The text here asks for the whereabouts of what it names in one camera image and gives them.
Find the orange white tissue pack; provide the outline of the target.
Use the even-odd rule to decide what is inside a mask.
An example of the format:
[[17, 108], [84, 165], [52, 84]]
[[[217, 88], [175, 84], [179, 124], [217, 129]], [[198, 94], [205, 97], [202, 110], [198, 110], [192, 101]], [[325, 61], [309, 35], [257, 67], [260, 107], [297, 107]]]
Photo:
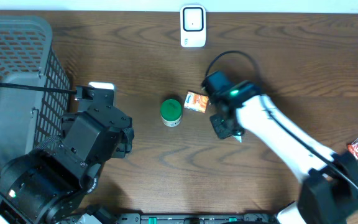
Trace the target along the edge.
[[186, 95], [184, 108], [205, 113], [209, 98], [204, 95], [200, 95], [189, 91]]

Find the green lid jar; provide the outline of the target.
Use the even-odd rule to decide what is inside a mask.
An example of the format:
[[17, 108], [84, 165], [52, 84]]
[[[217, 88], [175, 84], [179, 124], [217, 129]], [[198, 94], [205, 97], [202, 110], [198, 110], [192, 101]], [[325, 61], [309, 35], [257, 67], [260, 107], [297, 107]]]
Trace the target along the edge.
[[182, 107], [180, 102], [174, 99], [165, 100], [161, 104], [160, 115], [164, 125], [171, 128], [178, 126], [182, 119]]

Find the mint green wipes packet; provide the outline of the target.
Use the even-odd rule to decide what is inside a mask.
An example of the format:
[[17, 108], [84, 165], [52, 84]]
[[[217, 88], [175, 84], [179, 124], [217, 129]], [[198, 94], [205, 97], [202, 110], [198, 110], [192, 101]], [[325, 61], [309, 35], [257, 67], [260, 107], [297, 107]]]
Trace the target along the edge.
[[242, 142], [242, 133], [237, 133], [233, 135], [233, 138], [239, 142]]

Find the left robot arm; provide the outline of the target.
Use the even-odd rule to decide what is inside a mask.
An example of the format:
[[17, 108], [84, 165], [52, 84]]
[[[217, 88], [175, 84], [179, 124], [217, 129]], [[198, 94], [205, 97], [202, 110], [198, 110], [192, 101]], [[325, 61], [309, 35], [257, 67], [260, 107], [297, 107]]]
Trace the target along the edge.
[[0, 175], [0, 223], [78, 223], [75, 211], [98, 186], [106, 161], [132, 151], [132, 118], [117, 109], [114, 87], [77, 86], [76, 113], [50, 136], [11, 160]]

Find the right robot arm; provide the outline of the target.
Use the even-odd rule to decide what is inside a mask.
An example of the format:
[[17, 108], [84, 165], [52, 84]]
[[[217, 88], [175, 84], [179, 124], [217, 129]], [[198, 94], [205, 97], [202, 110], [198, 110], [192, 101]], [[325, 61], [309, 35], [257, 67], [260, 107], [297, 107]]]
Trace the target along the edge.
[[217, 109], [211, 117], [221, 139], [250, 131], [293, 172], [301, 184], [296, 202], [279, 211], [278, 223], [345, 223], [358, 210], [358, 161], [314, 140], [248, 81], [233, 84], [223, 72], [202, 82]]

